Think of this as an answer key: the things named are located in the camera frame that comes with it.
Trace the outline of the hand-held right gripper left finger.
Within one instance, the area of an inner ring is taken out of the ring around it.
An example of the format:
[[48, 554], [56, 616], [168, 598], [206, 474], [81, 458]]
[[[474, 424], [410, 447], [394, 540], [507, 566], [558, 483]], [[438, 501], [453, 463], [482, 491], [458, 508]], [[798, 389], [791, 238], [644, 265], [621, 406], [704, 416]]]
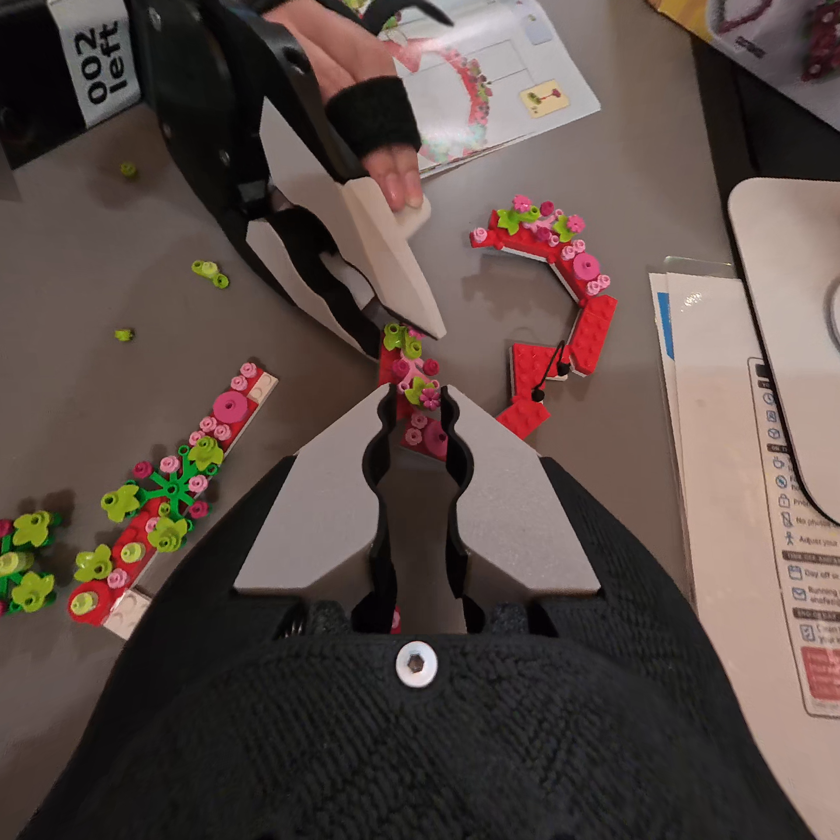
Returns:
[[338, 602], [361, 632], [389, 634], [396, 607], [385, 504], [396, 385], [384, 384], [294, 456], [235, 580], [238, 593]]

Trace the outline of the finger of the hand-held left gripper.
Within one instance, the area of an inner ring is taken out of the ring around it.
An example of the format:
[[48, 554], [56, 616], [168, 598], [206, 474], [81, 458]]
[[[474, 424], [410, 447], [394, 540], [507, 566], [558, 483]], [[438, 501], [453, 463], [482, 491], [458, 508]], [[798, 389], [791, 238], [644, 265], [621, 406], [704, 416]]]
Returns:
[[246, 244], [289, 300], [311, 319], [373, 361], [382, 341], [353, 290], [334, 275], [299, 213], [273, 213], [248, 223]]
[[370, 282], [381, 305], [436, 340], [446, 327], [409, 243], [431, 215], [427, 197], [419, 207], [393, 213], [379, 186], [368, 176], [340, 187], [345, 221], [340, 251]]

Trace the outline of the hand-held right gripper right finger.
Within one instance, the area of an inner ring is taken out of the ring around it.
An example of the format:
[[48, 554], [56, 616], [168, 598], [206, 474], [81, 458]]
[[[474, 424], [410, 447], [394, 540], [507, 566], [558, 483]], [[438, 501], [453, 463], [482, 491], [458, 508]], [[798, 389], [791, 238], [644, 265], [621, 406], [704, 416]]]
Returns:
[[467, 632], [480, 633], [501, 604], [526, 612], [546, 597], [596, 595], [600, 582], [539, 454], [453, 385], [441, 396], [456, 484], [446, 571]]

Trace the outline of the short red flowered lego arc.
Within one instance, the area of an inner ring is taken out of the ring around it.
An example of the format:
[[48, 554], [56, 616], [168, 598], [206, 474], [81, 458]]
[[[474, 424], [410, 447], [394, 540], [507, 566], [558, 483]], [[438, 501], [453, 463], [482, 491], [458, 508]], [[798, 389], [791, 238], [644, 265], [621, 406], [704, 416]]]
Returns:
[[379, 383], [395, 385], [400, 445], [444, 463], [448, 436], [439, 418], [439, 364], [424, 357], [423, 341], [424, 335], [408, 325], [388, 322], [381, 334]]

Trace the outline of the red lego arc with string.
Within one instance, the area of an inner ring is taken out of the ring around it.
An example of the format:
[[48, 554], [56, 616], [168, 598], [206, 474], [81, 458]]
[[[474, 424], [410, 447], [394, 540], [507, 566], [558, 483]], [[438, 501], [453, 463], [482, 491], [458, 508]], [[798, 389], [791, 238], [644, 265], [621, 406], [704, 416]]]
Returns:
[[556, 345], [514, 343], [509, 349], [511, 398], [497, 420], [521, 439], [550, 417], [546, 384], [595, 372], [613, 321], [617, 301], [606, 293], [611, 279], [588, 251], [584, 230], [581, 215], [517, 194], [509, 208], [492, 211], [487, 226], [469, 233], [474, 249], [495, 249], [549, 267], [577, 307], [569, 335]]

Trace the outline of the long flowered lego strip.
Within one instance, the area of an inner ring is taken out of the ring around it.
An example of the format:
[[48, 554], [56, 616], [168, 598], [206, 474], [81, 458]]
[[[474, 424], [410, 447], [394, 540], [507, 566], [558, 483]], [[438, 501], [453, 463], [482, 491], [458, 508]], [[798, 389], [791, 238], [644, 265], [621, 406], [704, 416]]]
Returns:
[[122, 530], [112, 545], [78, 554], [78, 584], [67, 604], [73, 622], [131, 635], [151, 603], [140, 578], [159, 556], [183, 550], [209, 516], [211, 481], [277, 383], [256, 363], [244, 363], [175, 453], [138, 462], [129, 479], [103, 495], [101, 509]]

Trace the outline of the lego instruction booklet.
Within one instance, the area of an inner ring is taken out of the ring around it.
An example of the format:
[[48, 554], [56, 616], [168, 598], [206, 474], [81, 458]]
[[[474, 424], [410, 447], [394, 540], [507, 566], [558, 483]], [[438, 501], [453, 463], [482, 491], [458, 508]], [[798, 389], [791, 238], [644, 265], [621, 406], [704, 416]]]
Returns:
[[407, 8], [380, 33], [413, 106], [422, 176], [600, 110], [539, 2], [434, 5], [451, 27]]

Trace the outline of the bent flowered lego strip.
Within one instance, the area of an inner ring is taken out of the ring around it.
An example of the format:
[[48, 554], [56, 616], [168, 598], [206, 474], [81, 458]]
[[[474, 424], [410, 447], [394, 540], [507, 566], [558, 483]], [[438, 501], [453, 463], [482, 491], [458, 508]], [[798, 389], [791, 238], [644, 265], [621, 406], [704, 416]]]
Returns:
[[36, 613], [55, 601], [56, 579], [39, 555], [55, 540], [59, 514], [39, 510], [1, 519], [1, 615]]

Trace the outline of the yellow lego set box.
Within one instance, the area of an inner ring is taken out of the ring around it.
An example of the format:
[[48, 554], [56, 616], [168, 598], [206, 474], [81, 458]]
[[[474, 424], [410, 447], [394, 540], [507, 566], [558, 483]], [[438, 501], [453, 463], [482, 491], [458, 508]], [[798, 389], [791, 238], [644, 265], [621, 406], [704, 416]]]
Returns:
[[838, 1], [648, 4], [839, 130]]

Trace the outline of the person's left hand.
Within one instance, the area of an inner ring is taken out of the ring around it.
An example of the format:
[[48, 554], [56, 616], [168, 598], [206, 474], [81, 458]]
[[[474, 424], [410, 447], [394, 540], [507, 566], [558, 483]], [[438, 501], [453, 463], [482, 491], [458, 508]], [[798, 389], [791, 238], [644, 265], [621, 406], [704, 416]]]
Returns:
[[[318, 2], [285, 2], [263, 13], [263, 18], [285, 27], [303, 48], [324, 102], [363, 81], [396, 76], [381, 41]], [[422, 206], [417, 153], [409, 145], [386, 144], [360, 161], [394, 213]]]

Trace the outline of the printed instruction sheet in sleeve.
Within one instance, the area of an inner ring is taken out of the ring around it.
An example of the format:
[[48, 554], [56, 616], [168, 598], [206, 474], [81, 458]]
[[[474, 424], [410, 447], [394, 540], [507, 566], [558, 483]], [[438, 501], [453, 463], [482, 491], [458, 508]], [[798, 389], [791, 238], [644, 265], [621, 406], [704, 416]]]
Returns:
[[795, 477], [742, 283], [668, 286], [699, 618], [776, 779], [838, 838], [838, 526]]

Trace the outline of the white paper with blue stripe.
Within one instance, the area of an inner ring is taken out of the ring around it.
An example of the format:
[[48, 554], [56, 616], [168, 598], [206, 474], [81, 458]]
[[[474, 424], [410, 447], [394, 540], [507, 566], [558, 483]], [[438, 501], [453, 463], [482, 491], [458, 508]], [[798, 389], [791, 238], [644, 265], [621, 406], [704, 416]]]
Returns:
[[690, 536], [686, 518], [686, 496], [683, 483], [684, 466], [679, 424], [679, 406], [677, 399], [675, 347], [670, 315], [669, 274], [651, 273], [648, 275], [648, 280], [654, 307], [654, 319], [656, 334], [658, 337], [660, 362], [662, 366], [661, 369], [665, 383], [665, 404], [668, 415], [670, 436], [674, 450], [673, 462], [677, 486], [681, 537], [686, 555], [688, 597], [691, 602], [694, 602], [696, 598], [694, 574], [690, 554]]

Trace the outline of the white rounded board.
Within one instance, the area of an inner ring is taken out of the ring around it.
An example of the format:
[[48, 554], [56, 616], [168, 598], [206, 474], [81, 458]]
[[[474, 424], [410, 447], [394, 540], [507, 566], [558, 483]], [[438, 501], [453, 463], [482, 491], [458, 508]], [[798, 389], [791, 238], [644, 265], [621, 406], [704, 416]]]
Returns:
[[839, 521], [839, 183], [754, 177], [728, 199], [803, 491]]

